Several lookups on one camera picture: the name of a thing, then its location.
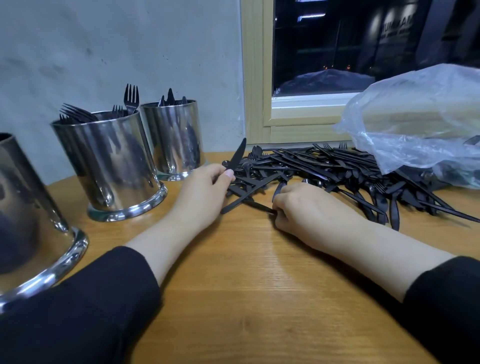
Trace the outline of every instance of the person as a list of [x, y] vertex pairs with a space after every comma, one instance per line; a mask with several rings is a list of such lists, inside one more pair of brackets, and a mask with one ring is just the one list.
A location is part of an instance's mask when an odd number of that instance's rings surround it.
[[[234, 178], [219, 164], [195, 170], [161, 221], [2, 315], [0, 362], [122, 362], [157, 313], [167, 272], [189, 242], [217, 219]], [[413, 330], [453, 348], [451, 360], [476, 361], [480, 262], [371, 223], [306, 183], [285, 186], [273, 208], [278, 229], [377, 283], [402, 303]]]

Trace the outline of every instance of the window frame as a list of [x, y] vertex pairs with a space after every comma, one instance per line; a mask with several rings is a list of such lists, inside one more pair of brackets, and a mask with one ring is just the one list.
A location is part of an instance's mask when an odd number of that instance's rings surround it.
[[240, 0], [248, 143], [350, 140], [332, 126], [357, 93], [272, 97], [274, 1]]

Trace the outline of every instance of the fluorescent light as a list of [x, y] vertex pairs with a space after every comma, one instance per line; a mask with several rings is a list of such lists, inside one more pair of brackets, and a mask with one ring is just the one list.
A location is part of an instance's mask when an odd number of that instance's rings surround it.
[[310, 15], [301, 15], [297, 19], [297, 23], [301, 22], [302, 19], [309, 19], [309, 18], [321, 18], [322, 16], [325, 16], [325, 13], [320, 13], [320, 14], [310, 14]]

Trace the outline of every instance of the hand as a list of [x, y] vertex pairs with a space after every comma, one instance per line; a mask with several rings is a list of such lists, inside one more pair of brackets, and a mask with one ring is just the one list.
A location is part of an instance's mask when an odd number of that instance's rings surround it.
[[233, 171], [220, 164], [197, 168], [183, 182], [170, 214], [198, 234], [218, 217], [227, 188], [234, 180]]
[[297, 236], [307, 245], [327, 254], [355, 242], [360, 230], [368, 224], [333, 195], [307, 183], [282, 188], [273, 200], [278, 210], [275, 225]]

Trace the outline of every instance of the metal cylinder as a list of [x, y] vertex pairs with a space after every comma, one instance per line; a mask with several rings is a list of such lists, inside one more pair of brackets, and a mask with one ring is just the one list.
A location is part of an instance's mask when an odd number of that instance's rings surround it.
[[97, 221], [120, 221], [162, 202], [167, 188], [158, 180], [140, 114], [100, 121], [51, 125], [90, 201], [87, 213]]
[[11, 134], [0, 133], [0, 313], [56, 283], [80, 260], [69, 227]]
[[183, 180], [206, 162], [200, 145], [195, 100], [172, 106], [158, 106], [156, 102], [143, 104], [140, 114], [150, 134], [159, 179]]

